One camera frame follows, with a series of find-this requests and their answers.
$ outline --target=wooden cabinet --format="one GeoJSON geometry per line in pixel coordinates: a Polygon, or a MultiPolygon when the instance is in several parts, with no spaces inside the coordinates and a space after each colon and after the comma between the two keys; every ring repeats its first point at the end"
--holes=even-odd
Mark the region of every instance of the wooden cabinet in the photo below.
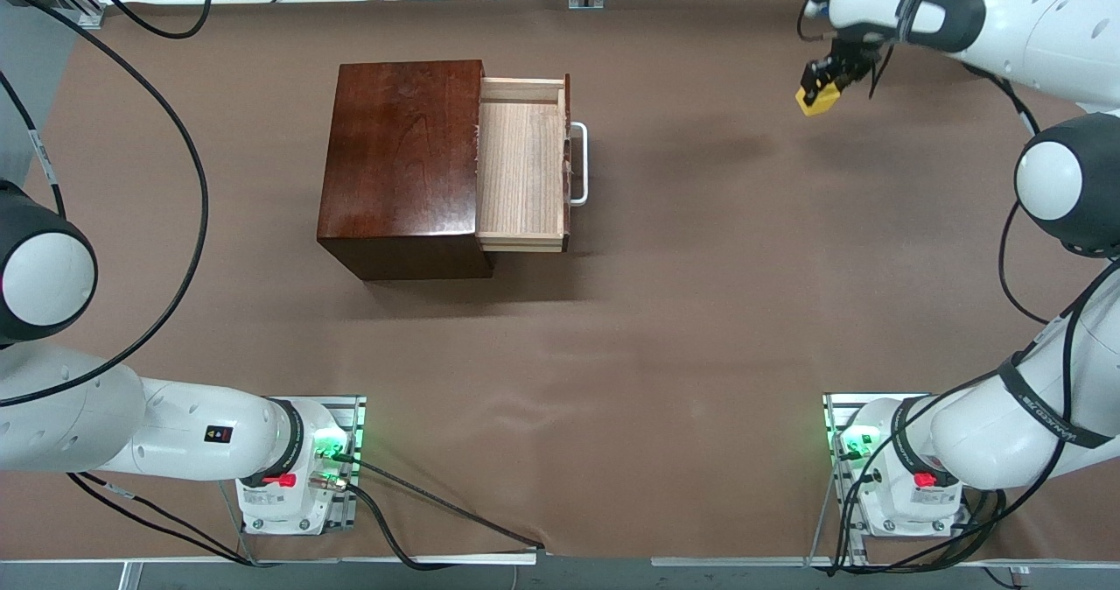
{"type": "Polygon", "coordinates": [[[564,251],[568,78],[480,60],[342,65],[318,240],[364,280],[488,278],[493,251],[564,251]]]}

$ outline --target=brown tabletop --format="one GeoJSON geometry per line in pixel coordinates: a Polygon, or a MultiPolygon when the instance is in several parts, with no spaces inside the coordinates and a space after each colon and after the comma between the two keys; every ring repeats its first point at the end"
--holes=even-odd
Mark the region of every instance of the brown tabletop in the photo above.
{"type": "MultiPolygon", "coordinates": [[[[195,287],[131,366],[264,395],[368,395],[367,458],[552,553],[804,554],[829,470],[823,392],[944,391],[1035,327],[996,279],[1026,139],[1010,104],[903,48],[872,101],[861,85],[804,119],[794,88],[827,45],[797,43],[800,1],[228,6],[185,43],[106,19],[97,36],[190,128],[213,199],[195,287]],[[503,255],[492,280],[364,285],[315,238],[338,65],[444,58],[570,72],[590,203],[572,212],[569,254],[503,255]]],[[[1024,99],[1043,123],[1076,114],[1024,99]]],[[[93,306],[58,339],[111,355],[180,278],[194,172],[156,104],[85,44],[46,142],[101,264],[93,306]]],[[[1010,285],[1039,313],[1099,266],[1012,228],[1010,285]]],[[[1117,476],[1056,479],[988,554],[1112,559],[1120,528],[1101,518],[1120,509],[1098,493],[1117,476]]],[[[214,484],[114,479],[233,542],[214,484]]],[[[517,546],[372,490],[412,553],[517,546]]],[[[3,474],[0,491],[0,558],[197,554],[62,475],[3,474]]],[[[253,544],[278,559],[388,553],[364,514],[348,534],[253,544]]]]}

